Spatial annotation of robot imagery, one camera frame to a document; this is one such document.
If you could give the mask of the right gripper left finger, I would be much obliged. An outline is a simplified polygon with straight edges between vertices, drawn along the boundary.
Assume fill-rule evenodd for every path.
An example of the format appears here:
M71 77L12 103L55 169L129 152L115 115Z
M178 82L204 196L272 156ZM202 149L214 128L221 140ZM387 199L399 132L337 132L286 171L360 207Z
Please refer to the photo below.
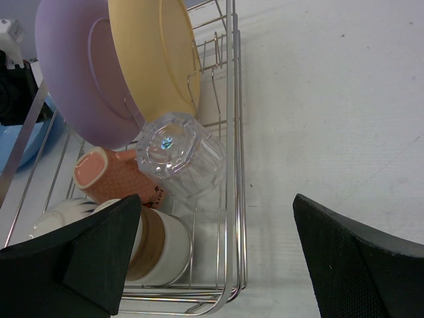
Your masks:
M131 195L1 249L2 317L117 315L141 212Z

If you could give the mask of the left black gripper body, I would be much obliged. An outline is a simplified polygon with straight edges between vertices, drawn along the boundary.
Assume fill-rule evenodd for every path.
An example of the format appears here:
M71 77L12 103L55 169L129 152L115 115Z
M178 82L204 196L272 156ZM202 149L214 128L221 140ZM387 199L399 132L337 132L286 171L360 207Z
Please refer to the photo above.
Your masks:
M8 69L7 56L1 51L1 125L23 125L38 91L31 66Z

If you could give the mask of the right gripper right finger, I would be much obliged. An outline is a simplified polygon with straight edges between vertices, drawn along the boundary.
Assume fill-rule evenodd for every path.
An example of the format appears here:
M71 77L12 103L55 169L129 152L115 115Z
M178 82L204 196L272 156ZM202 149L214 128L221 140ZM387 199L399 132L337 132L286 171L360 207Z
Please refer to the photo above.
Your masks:
M423 245L297 194L293 216L321 317L422 317Z

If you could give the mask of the purple plate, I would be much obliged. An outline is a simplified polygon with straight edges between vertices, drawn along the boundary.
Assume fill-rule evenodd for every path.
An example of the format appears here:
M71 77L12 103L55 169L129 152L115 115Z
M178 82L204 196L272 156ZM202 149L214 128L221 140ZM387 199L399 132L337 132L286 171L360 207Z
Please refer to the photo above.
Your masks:
M144 124L117 58L106 1L41 1L36 53L67 124L94 146L132 142Z

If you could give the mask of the yellow plate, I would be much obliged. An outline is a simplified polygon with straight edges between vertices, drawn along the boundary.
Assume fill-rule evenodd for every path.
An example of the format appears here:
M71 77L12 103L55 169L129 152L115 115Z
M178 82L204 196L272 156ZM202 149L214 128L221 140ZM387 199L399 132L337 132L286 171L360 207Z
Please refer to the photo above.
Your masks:
M113 42L139 111L152 122L169 112L195 116L200 71L183 1L109 1Z

